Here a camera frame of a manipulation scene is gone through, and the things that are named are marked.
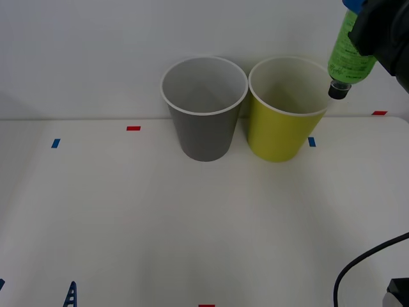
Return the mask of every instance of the green bottle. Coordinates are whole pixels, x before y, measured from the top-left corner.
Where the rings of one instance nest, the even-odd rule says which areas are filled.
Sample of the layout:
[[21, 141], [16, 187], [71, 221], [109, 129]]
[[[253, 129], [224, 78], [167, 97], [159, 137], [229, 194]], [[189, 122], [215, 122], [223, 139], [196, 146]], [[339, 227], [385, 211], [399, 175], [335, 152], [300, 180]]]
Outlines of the green bottle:
[[357, 17], [357, 14], [350, 10], [346, 12], [328, 62], [328, 73], [333, 78], [328, 94], [334, 99], [344, 98], [351, 88], [351, 84], [364, 80], [376, 62], [374, 56], [361, 56], [348, 37]]

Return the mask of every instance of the blue plastic object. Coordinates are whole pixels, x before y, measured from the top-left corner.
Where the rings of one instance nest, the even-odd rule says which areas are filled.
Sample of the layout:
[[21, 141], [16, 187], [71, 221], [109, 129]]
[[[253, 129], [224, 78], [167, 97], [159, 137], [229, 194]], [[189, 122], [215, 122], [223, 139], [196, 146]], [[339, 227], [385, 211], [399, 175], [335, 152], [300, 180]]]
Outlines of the blue plastic object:
[[355, 14], [359, 14], [365, 0], [343, 0], [344, 5]]
[[310, 136], [310, 137], [308, 138], [308, 143], [309, 143], [309, 146], [310, 146], [310, 147], [316, 147], [316, 145], [315, 145], [315, 139], [314, 139], [312, 136]]
[[74, 281], [70, 285], [63, 305], [63, 307], [69, 306], [77, 307], [77, 284]]
[[52, 142], [51, 148], [57, 148], [60, 141], [61, 139], [55, 139], [54, 142]]

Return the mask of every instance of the bottle label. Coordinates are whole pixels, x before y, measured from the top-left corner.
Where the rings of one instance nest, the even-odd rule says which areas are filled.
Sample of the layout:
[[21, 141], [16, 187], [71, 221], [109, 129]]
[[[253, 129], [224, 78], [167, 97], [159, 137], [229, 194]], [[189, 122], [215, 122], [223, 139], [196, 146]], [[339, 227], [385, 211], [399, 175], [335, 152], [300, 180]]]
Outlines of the bottle label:
[[364, 80], [376, 62], [374, 56], [361, 56], [348, 37], [356, 20], [357, 14], [348, 10], [328, 62], [330, 76], [349, 84]]

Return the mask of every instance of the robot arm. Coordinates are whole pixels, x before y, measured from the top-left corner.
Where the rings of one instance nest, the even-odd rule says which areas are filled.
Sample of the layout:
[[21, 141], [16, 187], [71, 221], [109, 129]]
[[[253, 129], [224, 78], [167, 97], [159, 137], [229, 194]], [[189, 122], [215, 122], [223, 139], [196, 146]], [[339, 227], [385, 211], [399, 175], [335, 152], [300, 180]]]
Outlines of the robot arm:
[[345, 0], [344, 4], [360, 9], [348, 34], [360, 55], [373, 55], [409, 93], [409, 0]]

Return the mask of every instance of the bottle cap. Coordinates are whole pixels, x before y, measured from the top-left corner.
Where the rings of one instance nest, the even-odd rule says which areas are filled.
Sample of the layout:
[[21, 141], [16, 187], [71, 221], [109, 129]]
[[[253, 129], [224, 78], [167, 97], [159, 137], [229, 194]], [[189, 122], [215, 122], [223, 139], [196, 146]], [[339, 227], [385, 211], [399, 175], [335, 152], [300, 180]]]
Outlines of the bottle cap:
[[350, 90], [351, 85], [347, 83], [341, 83], [339, 81], [333, 80], [328, 90], [328, 95], [332, 99], [341, 100], [346, 97], [348, 91]]

